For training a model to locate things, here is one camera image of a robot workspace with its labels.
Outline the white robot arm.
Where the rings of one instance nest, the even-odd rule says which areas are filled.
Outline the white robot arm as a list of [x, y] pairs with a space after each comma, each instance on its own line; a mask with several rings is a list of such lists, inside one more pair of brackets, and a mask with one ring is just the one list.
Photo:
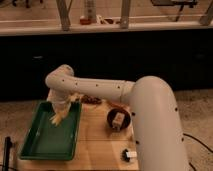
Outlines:
[[48, 99], [62, 105], [81, 93], [130, 107], [140, 171], [189, 171], [180, 115], [173, 90], [163, 79], [144, 76], [135, 82], [89, 79], [61, 65], [45, 78]]

